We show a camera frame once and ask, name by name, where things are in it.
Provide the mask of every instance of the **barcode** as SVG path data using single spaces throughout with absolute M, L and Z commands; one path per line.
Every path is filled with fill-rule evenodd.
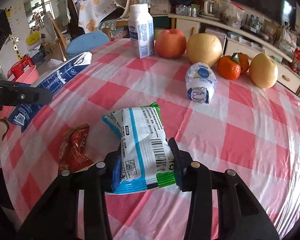
M 148 56 L 148 45 L 140 46 L 141 57 Z
M 152 139 L 150 141 L 154 152 L 155 163 L 157 164 L 157 171 L 165 171 L 167 162 L 162 141 L 161 139 Z
M 21 125 L 25 125 L 25 119 L 26 117 L 23 115 L 23 114 L 18 114 L 16 117 L 15 117 L 15 122 L 21 124 Z

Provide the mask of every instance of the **white bottle cap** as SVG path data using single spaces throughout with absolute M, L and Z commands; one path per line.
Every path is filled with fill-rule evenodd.
M 132 4 L 130 5 L 131 13 L 140 13 L 140 12 L 148 12 L 148 4 L 140 3 L 140 4 Z

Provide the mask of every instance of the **white box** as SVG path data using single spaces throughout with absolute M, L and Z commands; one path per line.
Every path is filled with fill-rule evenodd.
M 150 14 L 165 15 L 171 11 L 169 0 L 151 0 Z

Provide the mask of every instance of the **plastic table cover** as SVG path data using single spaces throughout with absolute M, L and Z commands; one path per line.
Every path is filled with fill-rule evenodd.
M 120 140 L 101 120 L 110 111 L 157 102 L 167 138 L 211 170 L 234 169 L 284 237 L 300 217 L 300 99 L 281 84 L 263 90 L 248 74 L 218 75 L 210 104 L 187 98 L 186 55 L 138 59 L 129 39 L 92 51 L 92 64 L 54 96 L 24 133 L 11 126 L 1 148 L 2 168 L 23 221 L 57 176 L 62 134 L 90 125 L 85 155 L 101 161 Z M 80 194 L 78 236 L 84 238 Z M 129 195 L 106 195 L 114 239 L 183 239 L 190 192 L 176 185 Z M 218 234 L 213 195 L 212 239 Z

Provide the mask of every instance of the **white packaged bun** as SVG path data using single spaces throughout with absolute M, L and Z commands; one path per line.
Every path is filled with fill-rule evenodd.
M 217 78 L 211 68 L 202 62 L 191 65 L 186 73 L 189 99 L 208 104 L 215 92 Z

